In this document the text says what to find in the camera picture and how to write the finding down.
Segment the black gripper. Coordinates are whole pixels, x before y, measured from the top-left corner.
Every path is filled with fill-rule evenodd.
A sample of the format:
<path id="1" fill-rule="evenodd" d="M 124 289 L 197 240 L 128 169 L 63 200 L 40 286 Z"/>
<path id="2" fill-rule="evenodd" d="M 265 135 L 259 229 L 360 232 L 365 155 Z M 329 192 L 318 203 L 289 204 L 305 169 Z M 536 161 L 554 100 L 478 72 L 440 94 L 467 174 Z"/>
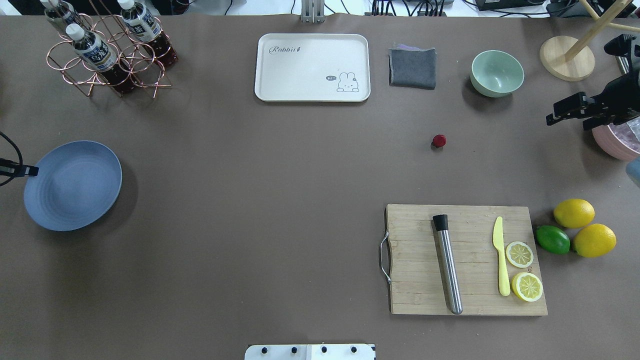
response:
<path id="1" fill-rule="evenodd" d="M 588 97 L 577 92 L 553 104 L 553 111 L 546 116 L 547 126 L 568 119 L 583 119 L 583 130 L 603 125 L 622 125 L 639 116 L 639 37 L 620 34 L 605 44 L 606 54 L 627 59 L 629 71 L 605 85 L 604 90 Z"/>

